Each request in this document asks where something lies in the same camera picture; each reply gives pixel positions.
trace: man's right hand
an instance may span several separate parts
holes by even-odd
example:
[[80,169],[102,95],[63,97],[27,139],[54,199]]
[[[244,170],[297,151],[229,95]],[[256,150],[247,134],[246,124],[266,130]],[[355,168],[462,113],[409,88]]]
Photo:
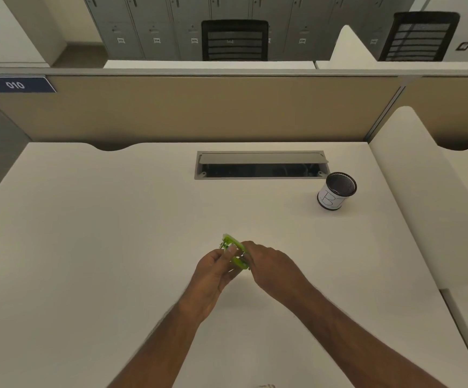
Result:
[[313,287],[299,267],[280,250],[257,245],[252,241],[242,244],[249,251],[243,258],[248,262],[254,280],[271,297],[290,308]]

